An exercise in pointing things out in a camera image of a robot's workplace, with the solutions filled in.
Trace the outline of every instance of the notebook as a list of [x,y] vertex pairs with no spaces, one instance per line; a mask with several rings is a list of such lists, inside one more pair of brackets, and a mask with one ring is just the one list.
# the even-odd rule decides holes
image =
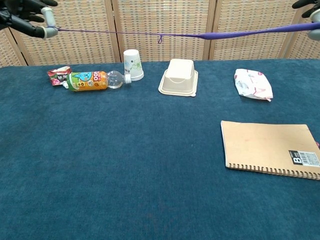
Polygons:
[[230,169],[320,180],[320,149],[305,124],[221,122]]

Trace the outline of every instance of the plastic bottle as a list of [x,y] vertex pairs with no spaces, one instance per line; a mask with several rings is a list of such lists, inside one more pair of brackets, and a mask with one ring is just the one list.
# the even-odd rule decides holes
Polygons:
[[130,74],[122,75],[118,71],[89,71],[89,72],[72,72],[68,75],[64,87],[71,91],[91,91],[104,90],[106,88],[118,89],[123,84],[130,84]]

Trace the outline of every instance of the spiral binding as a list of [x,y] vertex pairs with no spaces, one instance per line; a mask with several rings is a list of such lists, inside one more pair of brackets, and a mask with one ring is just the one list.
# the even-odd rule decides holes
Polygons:
[[272,168],[272,167],[264,167],[264,166],[260,167],[255,165],[243,165],[243,164],[235,164],[235,163],[229,163],[229,168],[247,170],[247,171],[253,171],[253,172],[262,172],[266,174],[275,174],[275,175],[320,180],[320,174],[316,172],[293,171],[289,169],[280,169],[280,168]]

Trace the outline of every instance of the barcode label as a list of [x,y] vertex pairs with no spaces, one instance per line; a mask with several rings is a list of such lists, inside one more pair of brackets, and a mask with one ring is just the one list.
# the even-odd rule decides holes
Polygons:
[[298,151],[303,166],[320,167],[320,162],[314,152]]

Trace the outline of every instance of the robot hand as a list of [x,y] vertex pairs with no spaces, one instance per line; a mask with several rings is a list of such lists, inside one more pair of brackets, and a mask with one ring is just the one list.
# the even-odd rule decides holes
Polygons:
[[[298,0],[293,5],[293,9],[299,9],[309,4],[314,6],[302,14],[303,18],[311,18],[313,23],[320,22],[320,0]],[[308,37],[312,40],[320,41],[320,29],[312,30],[308,33]]]
[[[0,30],[11,27],[36,38],[50,38],[58,34],[52,9],[54,0],[0,0]],[[30,22],[43,23],[48,27],[33,26]]]

